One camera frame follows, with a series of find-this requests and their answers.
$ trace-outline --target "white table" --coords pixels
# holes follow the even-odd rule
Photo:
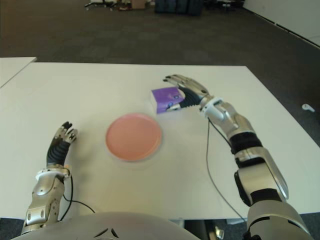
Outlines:
[[[1,57],[0,58],[0,89],[17,73],[22,71],[36,57]]]
[[[245,66],[36,62],[0,92],[0,216],[25,217],[51,139],[60,124],[71,121],[80,131],[66,161],[74,177],[75,200],[97,212],[237,218],[208,177],[208,122],[198,108],[153,113],[150,90],[169,87],[162,79],[175,73],[196,79],[246,116],[286,179],[288,202],[299,213],[320,212],[319,147]],[[153,116],[163,130],[159,150],[140,163],[113,159],[104,143],[109,124],[130,112]],[[237,165],[214,129],[209,165],[221,192],[246,217],[248,207],[234,181]],[[70,182],[65,185],[69,196]],[[66,207],[61,202],[60,212]],[[88,213],[74,203],[68,217]]]

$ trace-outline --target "office floor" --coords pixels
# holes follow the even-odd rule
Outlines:
[[[320,146],[320,116],[301,109],[308,103],[320,111],[318,48],[244,9],[228,14],[205,10],[200,17],[192,17],[155,14],[153,9],[86,11],[85,3],[1,0],[0,57],[36,56],[39,62],[245,65]],[[320,239],[320,215],[304,218],[313,237]],[[1,239],[14,234],[9,231],[12,226],[13,221],[0,221]],[[241,226],[228,229],[225,239],[240,239]]]

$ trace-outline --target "cable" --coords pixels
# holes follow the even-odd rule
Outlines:
[[[218,187],[217,187],[217,185],[216,185],[216,183],[215,183],[215,181],[214,181],[214,179],[213,179],[213,177],[212,177],[212,175],[211,175],[211,173],[210,173],[210,170],[209,170],[209,161],[208,161],[208,153],[209,153],[209,136],[210,136],[210,124],[212,124],[212,126],[214,126],[213,125],[213,123],[210,121],[210,119],[208,118],[208,133],[207,133],[207,139],[206,139],[206,169],[207,169],[207,171],[208,171],[208,175],[209,175],[209,177],[210,177],[210,180],[211,180],[211,182],[212,182],[212,184],[213,184],[213,186],[215,187],[215,189],[216,189],[216,191],[219,193],[219,195],[220,195],[220,197],[225,201],[225,203],[242,219],[242,221],[245,223],[246,222],[246,220],[234,209],[234,207],[233,206],[231,206],[231,204],[226,200],[226,198],[222,195],[222,193],[220,192],[220,190],[218,189]],[[218,133],[221,135],[221,136],[223,136],[222,135],[222,133],[214,126],[214,128],[218,131]],[[230,145],[230,143],[229,143],[229,141],[225,138],[225,136],[223,136],[223,138],[226,140],[226,142]]]
[[[69,206],[67,207],[67,209],[65,210],[64,214],[62,215],[60,221],[62,221],[66,214],[68,213],[70,207],[71,207],[71,204],[72,204],[72,201],[73,201],[73,198],[74,198],[74,180],[72,178],[72,175],[70,176],[70,180],[71,180],[71,197],[70,197],[70,202],[69,202]]]
[[[215,128],[215,130],[220,134],[221,137],[223,137],[223,139],[226,141],[226,143],[229,145],[229,147],[232,149],[230,142],[228,141],[228,139],[226,139],[226,137],[218,130],[218,128],[212,123],[212,121],[208,118],[209,122],[211,123],[211,125]]]
[[[66,198],[65,195],[63,195],[63,198],[64,198],[66,201],[71,202],[70,200],[68,200],[68,199]],[[82,201],[72,200],[72,202],[73,202],[73,203],[82,204],[83,206],[86,206],[88,209],[90,209],[94,214],[96,213],[95,210],[93,210],[89,205],[83,203]]]
[[[63,194],[63,198],[69,202],[69,206],[66,209],[66,211],[64,212],[63,216],[61,217],[60,221],[62,221],[64,219],[64,217],[66,216],[66,214],[68,213],[71,204],[72,203],[78,203],[78,204],[82,204],[84,206],[86,206],[87,208],[89,208],[94,214],[96,213],[90,206],[88,206],[87,204],[81,202],[81,201],[77,201],[77,200],[73,200],[74,197],[74,179],[72,178],[72,175],[70,176],[70,180],[71,180],[71,197],[70,200],[66,198],[66,196]]]

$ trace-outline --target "purple box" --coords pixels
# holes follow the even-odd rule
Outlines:
[[[151,90],[151,103],[157,114],[165,113],[167,108],[180,103],[184,97],[177,87],[165,87]]]

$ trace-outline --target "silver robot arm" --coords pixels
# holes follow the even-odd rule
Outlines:
[[[32,191],[32,202],[26,212],[21,234],[38,230],[58,221],[60,200],[65,192],[64,180],[70,171],[64,168],[69,146],[76,139],[78,131],[68,129],[65,122],[54,135],[46,157],[46,168],[36,175],[37,183]]]
[[[177,86],[185,94],[184,101],[167,111],[200,105],[203,115],[226,135],[239,168],[234,174],[239,195],[250,207],[243,239],[311,240],[302,218],[286,203],[289,198],[287,183],[250,122],[231,104],[210,95],[204,86],[191,78],[174,74],[163,81]]]

